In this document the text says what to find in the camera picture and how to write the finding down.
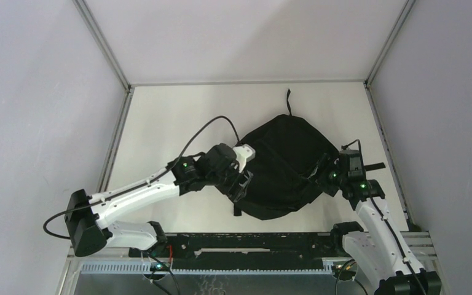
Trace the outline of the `black backpack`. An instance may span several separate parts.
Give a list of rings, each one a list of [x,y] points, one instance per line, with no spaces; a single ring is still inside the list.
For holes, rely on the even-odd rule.
[[[317,186],[318,163],[325,154],[335,159],[343,146],[353,149],[350,144],[336,148],[313,125],[295,116],[289,102],[286,108],[287,114],[277,115],[240,140],[256,156],[247,166],[253,179],[246,197],[233,204],[235,217],[247,214],[266,221],[299,211],[326,194]],[[353,143],[362,151],[359,139]],[[382,162],[364,165],[367,172],[386,167]]]

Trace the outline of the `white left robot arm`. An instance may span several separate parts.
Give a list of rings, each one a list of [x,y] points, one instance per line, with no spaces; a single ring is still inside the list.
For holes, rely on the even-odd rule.
[[[122,218],[140,208],[163,200],[215,187],[231,202],[246,196],[253,174],[247,168],[255,158],[247,145],[224,143],[198,155],[179,156],[148,178],[120,189],[88,195],[83,189],[72,193],[65,224],[74,254],[86,257],[104,248],[134,248],[160,256],[168,240],[157,221],[125,222]]]

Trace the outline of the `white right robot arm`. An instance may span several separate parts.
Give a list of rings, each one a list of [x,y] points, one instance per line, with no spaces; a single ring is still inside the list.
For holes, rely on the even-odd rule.
[[[440,294],[437,272],[425,269],[405,241],[378,181],[367,178],[360,149],[343,146],[326,179],[346,199],[360,221],[333,225],[331,249],[349,255],[344,267],[355,263],[366,294]]]

